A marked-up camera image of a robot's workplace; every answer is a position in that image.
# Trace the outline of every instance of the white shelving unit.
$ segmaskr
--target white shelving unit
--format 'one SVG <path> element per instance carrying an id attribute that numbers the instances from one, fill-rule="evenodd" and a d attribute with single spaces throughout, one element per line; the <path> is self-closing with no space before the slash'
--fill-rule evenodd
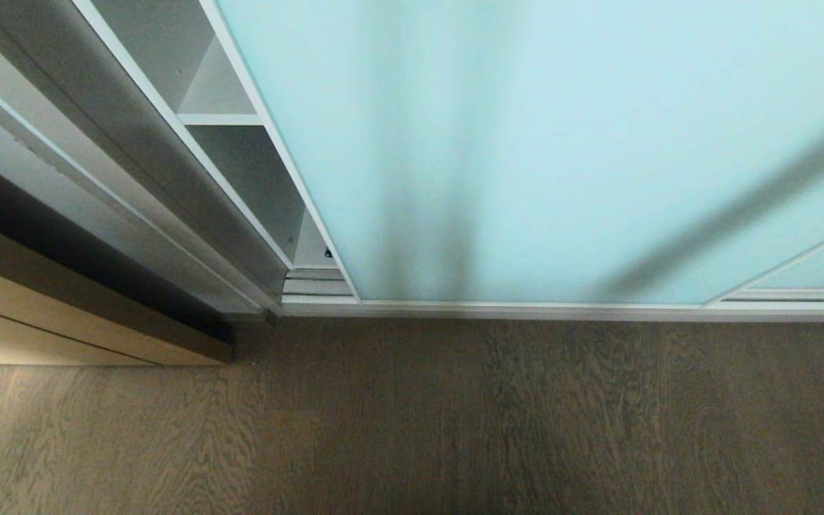
<path id="1" fill-rule="evenodd" d="M 285 266 L 330 270 L 339 303 L 359 301 L 213 0 L 73 2 Z"/>

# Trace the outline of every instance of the wooden floor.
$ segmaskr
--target wooden floor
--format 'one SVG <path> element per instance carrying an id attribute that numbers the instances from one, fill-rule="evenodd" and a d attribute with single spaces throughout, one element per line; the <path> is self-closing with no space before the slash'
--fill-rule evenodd
<path id="1" fill-rule="evenodd" d="M 282 320 L 0 366 L 0 513 L 824 514 L 824 325 Z"/>

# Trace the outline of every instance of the white frame edge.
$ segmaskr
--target white frame edge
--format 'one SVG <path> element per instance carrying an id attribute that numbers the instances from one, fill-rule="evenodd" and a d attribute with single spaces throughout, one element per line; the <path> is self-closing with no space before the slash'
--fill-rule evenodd
<path id="1" fill-rule="evenodd" d="M 750 288 L 733 293 L 722 303 L 738 303 L 739 301 L 776 300 L 776 301 L 824 301 L 824 289 L 807 288 Z"/>
<path id="2" fill-rule="evenodd" d="M 760 281 L 764 280 L 765 278 L 768 278 L 769 276 L 773 276 L 776 273 L 780 273 L 781 270 L 785 270 L 786 268 L 790 268 L 790 267 L 794 266 L 795 264 L 798 264 L 800 261 L 807 260 L 807 258 L 810 258 L 810 257 L 812 257 L 812 255 L 818 254 L 821 251 L 824 251 L 824 240 L 822 240 L 817 245 L 814 245 L 813 247 L 808 248 L 806 251 L 801 252 L 800 254 L 794 255 L 794 257 L 792 257 L 790 260 L 787 260 L 787 261 L 781 263 L 778 266 L 768 268 L 768 270 L 764 271 L 763 273 L 761 273 L 761 274 L 759 274 L 759 275 L 757 275 L 753 278 L 750 278 L 749 280 L 745 281 L 742 284 L 739 284 L 739 286 L 733 288 L 732 290 L 724 291 L 724 293 L 722 293 L 722 294 L 718 295 L 717 297 L 714 297 L 713 299 L 708 300 L 706 303 L 702 304 L 701 307 L 703 307 L 703 309 L 710 309 L 710 308 L 716 307 L 718 304 L 720 304 L 720 301 L 722 301 L 724 299 L 727 299 L 728 297 L 732 297 L 732 296 L 736 295 L 737 293 L 739 293 L 740 291 L 746 290 L 748 287 L 752 286 L 753 284 L 758 284 Z"/>
<path id="3" fill-rule="evenodd" d="M 696 305 L 566 303 L 415 303 L 366 301 L 356 305 L 287 304 L 282 316 L 406 317 L 504 320 L 612 320 L 612 322 L 824 322 L 824 305 L 789 303 L 765 309 L 755 305 L 703 310 Z"/>
<path id="4" fill-rule="evenodd" d="M 256 114 L 188 114 L 177 113 L 177 119 L 184 126 L 262 126 L 263 121 Z"/>

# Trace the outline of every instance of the wood panel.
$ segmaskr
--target wood panel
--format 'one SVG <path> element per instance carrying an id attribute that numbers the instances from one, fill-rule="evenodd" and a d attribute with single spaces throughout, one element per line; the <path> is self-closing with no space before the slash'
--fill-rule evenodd
<path id="1" fill-rule="evenodd" d="M 229 345 L 73 273 L 3 235 L 0 315 L 162 365 L 217 365 L 231 356 Z"/>
<path id="2" fill-rule="evenodd" d="M 824 513 L 824 325 L 281 320 L 0 368 L 0 513 Z"/>
<path id="3" fill-rule="evenodd" d="M 0 365 L 154 365 L 0 316 Z"/>

